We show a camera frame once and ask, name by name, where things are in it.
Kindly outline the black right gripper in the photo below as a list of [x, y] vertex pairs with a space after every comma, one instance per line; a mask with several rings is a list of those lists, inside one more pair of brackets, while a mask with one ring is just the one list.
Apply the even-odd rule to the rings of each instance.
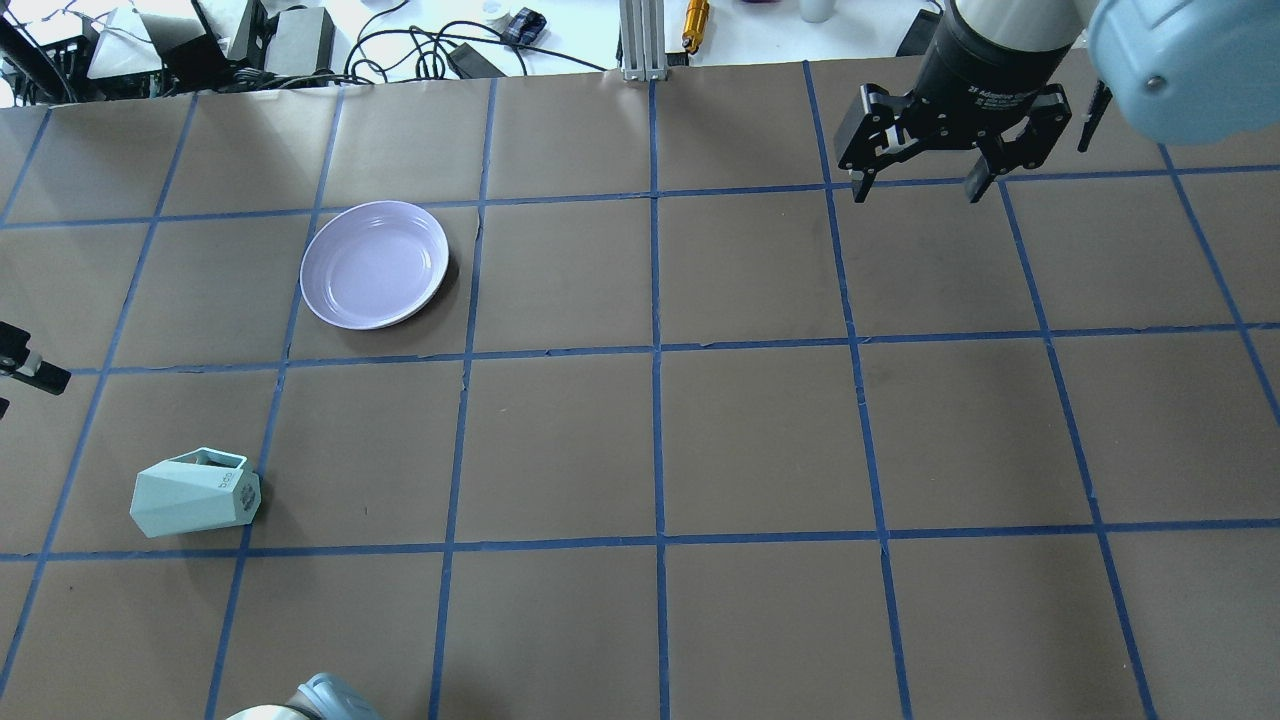
[[969, 152], [979, 202], [1010, 170], [1044, 164], [1073, 110], [1055, 73], [1073, 47], [1070, 10], [942, 10], [914, 83], [864, 83], [836, 132], [836, 165], [863, 204], [879, 170], [923, 152]]

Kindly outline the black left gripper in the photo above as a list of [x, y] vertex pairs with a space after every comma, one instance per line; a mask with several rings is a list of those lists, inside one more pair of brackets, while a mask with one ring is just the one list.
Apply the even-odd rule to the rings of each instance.
[[31, 346], [31, 333], [17, 325], [1, 323], [1, 374], [45, 393], [63, 395], [70, 382], [70, 373], [36, 352]]

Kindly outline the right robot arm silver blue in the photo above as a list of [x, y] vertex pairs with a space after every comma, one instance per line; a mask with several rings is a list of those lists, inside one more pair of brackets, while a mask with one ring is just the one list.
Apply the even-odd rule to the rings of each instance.
[[923, 152], [977, 152], [970, 202], [1043, 165], [1073, 118], [1053, 76], [1079, 40], [1097, 76], [1079, 151], [1110, 108], [1165, 145], [1277, 122], [1275, 1], [946, 1], [911, 88], [863, 85], [838, 128], [854, 200]]

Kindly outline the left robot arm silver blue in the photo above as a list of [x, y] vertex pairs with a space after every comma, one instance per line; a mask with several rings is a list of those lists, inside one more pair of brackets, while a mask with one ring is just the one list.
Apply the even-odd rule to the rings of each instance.
[[[31, 334], [1, 324], [3, 375], [47, 395], [63, 395], [70, 373], [29, 347]], [[238, 454], [200, 447], [140, 471], [129, 515], [145, 537], [247, 527], [260, 509], [261, 480]], [[375, 708], [334, 674], [300, 684], [283, 705], [243, 708], [238, 719], [376, 719]]]

